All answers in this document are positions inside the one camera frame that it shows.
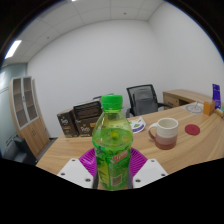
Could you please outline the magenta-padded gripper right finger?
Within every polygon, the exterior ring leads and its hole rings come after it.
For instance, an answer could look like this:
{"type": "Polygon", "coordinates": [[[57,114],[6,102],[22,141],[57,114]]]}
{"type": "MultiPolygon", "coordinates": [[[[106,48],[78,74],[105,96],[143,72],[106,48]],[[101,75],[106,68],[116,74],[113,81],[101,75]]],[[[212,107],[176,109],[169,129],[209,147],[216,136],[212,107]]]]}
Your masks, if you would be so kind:
{"type": "Polygon", "coordinates": [[[147,159],[138,150],[131,149],[129,163],[130,189],[141,188],[167,175],[168,173],[156,159],[147,159]]]}

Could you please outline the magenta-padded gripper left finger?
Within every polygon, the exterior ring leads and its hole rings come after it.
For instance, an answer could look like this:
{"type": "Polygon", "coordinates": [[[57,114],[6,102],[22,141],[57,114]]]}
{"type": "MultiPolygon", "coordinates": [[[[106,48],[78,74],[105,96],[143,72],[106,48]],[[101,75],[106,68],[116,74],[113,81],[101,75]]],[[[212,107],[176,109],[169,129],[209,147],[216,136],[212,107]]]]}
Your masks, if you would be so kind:
{"type": "Polygon", "coordinates": [[[71,158],[58,176],[78,186],[96,189],[99,178],[94,149],[88,150],[80,158],[71,158]]]}

